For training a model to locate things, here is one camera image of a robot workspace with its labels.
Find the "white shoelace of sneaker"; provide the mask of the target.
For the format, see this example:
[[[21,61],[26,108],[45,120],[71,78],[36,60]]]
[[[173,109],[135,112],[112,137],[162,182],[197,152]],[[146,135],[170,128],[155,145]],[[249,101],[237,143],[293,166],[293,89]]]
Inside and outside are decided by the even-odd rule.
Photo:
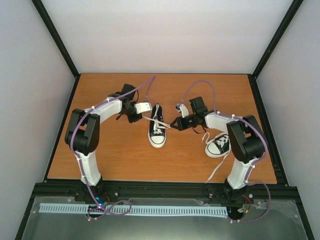
[[[208,138],[209,140],[211,140],[211,139],[213,139],[213,138],[215,138],[215,137],[212,137],[209,132],[206,132],[206,133],[204,133],[203,136],[201,137],[201,143],[202,143],[202,144],[205,144],[205,147],[206,147],[206,140],[207,140],[207,138]],[[228,157],[228,155],[225,156],[225,157],[219,157],[219,158],[211,158],[211,157],[207,156],[210,160],[217,161],[217,163],[214,164],[214,168],[211,170],[210,175],[207,176],[207,179],[201,181],[202,183],[206,183],[206,184],[207,184],[209,181],[211,181],[211,179],[215,176],[215,174],[216,174],[216,172],[218,171],[218,169],[219,169],[219,168],[222,166],[222,164],[225,162],[225,160],[226,160],[226,158]]]
[[[152,108],[151,116],[143,116],[143,118],[149,121],[150,137],[165,137],[166,129],[171,128],[169,124],[164,123],[163,108],[158,103]]]

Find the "black sneaker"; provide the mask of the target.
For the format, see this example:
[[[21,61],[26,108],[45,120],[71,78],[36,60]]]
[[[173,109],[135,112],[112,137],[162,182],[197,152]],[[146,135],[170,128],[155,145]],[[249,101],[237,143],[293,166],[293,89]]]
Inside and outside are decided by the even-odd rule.
[[[215,138],[205,141],[205,153],[210,158],[220,158],[227,156],[231,151],[229,135],[225,132],[218,134]]]
[[[148,140],[154,148],[162,148],[166,142],[166,130],[163,125],[163,109],[158,103],[152,108],[150,118]]]

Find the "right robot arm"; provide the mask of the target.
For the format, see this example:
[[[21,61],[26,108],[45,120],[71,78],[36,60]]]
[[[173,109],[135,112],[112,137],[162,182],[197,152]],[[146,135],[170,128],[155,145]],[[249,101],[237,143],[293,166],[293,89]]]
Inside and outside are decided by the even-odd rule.
[[[176,110],[181,114],[170,126],[179,131],[201,126],[204,131],[218,130],[215,138],[205,132],[205,153],[210,158],[226,159],[233,154],[234,162],[230,174],[223,184],[222,195],[228,202],[235,202],[245,192],[249,176],[256,165],[268,154],[268,146],[262,130],[253,115],[239,117],[223,114],[219,111],[209,111],[202,97],[189,101],[192,113],[179,103]]]

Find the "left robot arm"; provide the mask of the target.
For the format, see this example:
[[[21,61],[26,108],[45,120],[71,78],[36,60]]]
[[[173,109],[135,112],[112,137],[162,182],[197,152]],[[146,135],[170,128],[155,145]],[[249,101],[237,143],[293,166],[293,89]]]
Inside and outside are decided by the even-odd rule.
[[[118,115],[117,120],[126,115],[129,123],[142,119],[136,108],[138,101],[134,100],[138,93],[137,87],[124,84],[121,91],[108,95],[102,102],[71,112],[64,141],[76,157],[81,181],[89,186],[86,195],[92,201],[99,201],[104,195],[104,188],[98,185],[102,176],[96,160],[101,124],[113,115]]]

